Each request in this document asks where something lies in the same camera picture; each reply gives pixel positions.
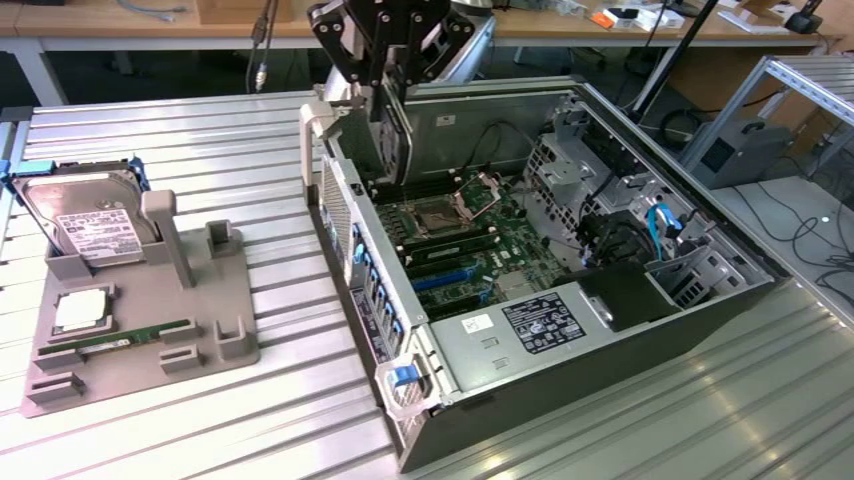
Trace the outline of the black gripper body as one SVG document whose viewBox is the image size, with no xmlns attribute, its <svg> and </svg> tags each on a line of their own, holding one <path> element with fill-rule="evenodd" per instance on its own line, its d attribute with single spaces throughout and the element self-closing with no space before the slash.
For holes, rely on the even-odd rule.
<svg viewBox="0 0 854 480">
<path fill-rule="evenodd" d="M 378 15 L 420 15 L 424 18 L 444 18 L 451 11 L 451 2 L 439 0 L 346 0 L 346 10 L 358 18 Z"/>
</svg>

